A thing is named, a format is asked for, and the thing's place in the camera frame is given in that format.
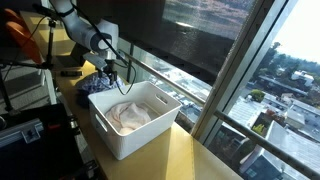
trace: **orange object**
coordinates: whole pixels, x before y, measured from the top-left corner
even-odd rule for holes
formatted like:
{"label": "orange object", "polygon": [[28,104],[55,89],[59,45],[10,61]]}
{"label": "orange object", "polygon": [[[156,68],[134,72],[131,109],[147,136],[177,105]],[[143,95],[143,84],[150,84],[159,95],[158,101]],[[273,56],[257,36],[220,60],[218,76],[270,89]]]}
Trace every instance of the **orange object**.
{"label": "orange object", "polygon": [[40,49],[34,39],[31,37],[30,31],[13,21],[8,21],[6,23],[6,28],[26,56],[32,59],[36,64],[41,64],[42,58],[40,55]]}
{"label": "orange object", "polygon": [[8,21],[16,22],[16,23],[20,24],[21,26],[27,28],[27,25],[24,22],[23,18],[18,13],[13,11],[12,9],[5,8],[4,15],[6,16]]}

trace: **white cloth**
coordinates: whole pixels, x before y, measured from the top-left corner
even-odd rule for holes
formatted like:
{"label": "white cloth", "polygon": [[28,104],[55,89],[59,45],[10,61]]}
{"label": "white cloth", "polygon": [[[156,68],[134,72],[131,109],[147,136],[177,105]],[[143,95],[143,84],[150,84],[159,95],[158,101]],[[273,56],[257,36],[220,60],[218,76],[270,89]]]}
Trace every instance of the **white cloth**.
{"label": "white cloth", "polygon": [[143,104],[136,105],[134,102],[115,105],[105,116],[122,135],[127,135],[151,121],[148,108]]}

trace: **white plastic bin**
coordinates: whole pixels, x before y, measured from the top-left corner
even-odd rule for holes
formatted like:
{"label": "white plastic bin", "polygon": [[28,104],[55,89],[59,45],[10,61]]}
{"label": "white plastic bin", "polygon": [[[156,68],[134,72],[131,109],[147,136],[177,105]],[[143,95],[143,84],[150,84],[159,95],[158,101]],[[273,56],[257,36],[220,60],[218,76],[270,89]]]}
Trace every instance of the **white plastic bin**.
{"label": "white plastic bin", "polygon": [[[121,90],[127,92],[129,87],[130,85],[127,85]],[[122,95],[116,88],[90,94],[89,100],[92,125],[118,160],[127,157],[170,128],[181,107],[179,101],[150,82],[134,84],[126,95]],[[113,106],[124,102],[147,105],[151,122],[128,135],[119,134],[105,114]]]}

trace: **sky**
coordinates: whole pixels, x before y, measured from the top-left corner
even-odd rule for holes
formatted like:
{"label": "sky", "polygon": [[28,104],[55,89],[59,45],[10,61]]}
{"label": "sky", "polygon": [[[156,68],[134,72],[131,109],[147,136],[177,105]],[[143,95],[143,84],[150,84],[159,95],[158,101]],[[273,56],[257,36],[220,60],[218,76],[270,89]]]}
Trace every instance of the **sky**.
{"label": "sky", "polygon": [[319,0],[298,0],[274,39],[279,52],[320,63],[319,7]]}

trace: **cable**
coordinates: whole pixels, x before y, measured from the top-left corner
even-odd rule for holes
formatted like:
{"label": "cable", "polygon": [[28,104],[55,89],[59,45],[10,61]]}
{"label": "cable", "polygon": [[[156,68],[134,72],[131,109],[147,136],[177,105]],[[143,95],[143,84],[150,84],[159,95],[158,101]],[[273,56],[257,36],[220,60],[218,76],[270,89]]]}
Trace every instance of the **cable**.
{"label": "cable", "polygon": [[[125,61],[125,60],[122,58],[122,56],[120,56],[119,53],[112,47],[112,45],[105,39],[105,37],[102,35],[102,33],[100,32],[100,30],[97,28],[97,26],[90,20],[90,18],[89,18],[80,8],[78,8],[75,4],[73,4],[71,0],[70,0],[70,3],[72,4],[72,6],[73,6],[78,12],[80,12],[80,13],[84,16],[84,18],[90,23],[90,25],[91,25],[91,26],[94,28],[94,30],[97,32],[97,34],[99,35],[99,37],[108,45],[108,47],[113,51],[113,53],[114,53],[117,57],[120,58],[120,60],[122,61],[122,63],[123,63],[124,65],[126,65],[126,68],[129,68],[129,67],[128,67],[128,62]],[[135,69],[132,65],[130,66],[130,68],[132,68],[133,71],[134,71],[134,77],[133,77],[131,86],[129,87],[128,91],[127,91],[125,94],[121,91],[121,89],[120,89],[120,87],[119,87],[119,84],[118,84],[118,82],[116,81],[117,87],[118,87],[118,89],[119,89],[119,91],[121,92],[122,95],[126,95],[126,94],[128,94],[128,93],[130,92],[130,90],[131,90],[131,88],[132,88],[132,86],[133,86],[133,84],[134,84],[134,81],[135,81],[135,79],[136,79],[136,74],[137,74],[136,69]]]}
{"label": "cable", "polygon": [[[34,35],[34,33],[37,31],[37,29],[39,28],[39,25],[41,23],[41,21],[43,21],[43,19],[45,18],[46,16],[42,17],[40,19],[40,21],[37,23],[37,26],[35,27],[35,29],[32,31],[32,33],[30,34],[30,36],[28,37],[28,39],[22,44],[21,48],[19,49],[19,51],[16,53],[16,56],[14,57],[14,61],[17,60],[19,54],[21,53],[21,49],[27,44],[27,42],[32,38],[32,36]],[[7,76],[10,72],[10,70],[12,69],[12,65],[10,65],[9,69],[7,70],[7,73],[6,75],[4,76],[3,80],[5,81],[7,79]]]}

